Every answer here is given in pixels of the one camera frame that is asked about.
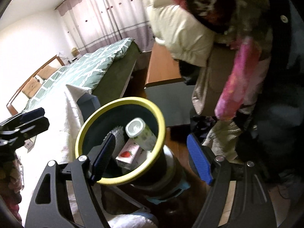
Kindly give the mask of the person left hand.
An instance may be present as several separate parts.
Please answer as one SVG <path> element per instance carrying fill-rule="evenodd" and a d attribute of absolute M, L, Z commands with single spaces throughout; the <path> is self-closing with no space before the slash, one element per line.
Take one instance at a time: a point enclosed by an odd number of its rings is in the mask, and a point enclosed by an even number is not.
<path fill-rule="evenodd" d="M 1 197 L 10 205 L 18 205 L 22 190 L 21 164 L 16 154 L 11 161 L 1 162 Z"/>

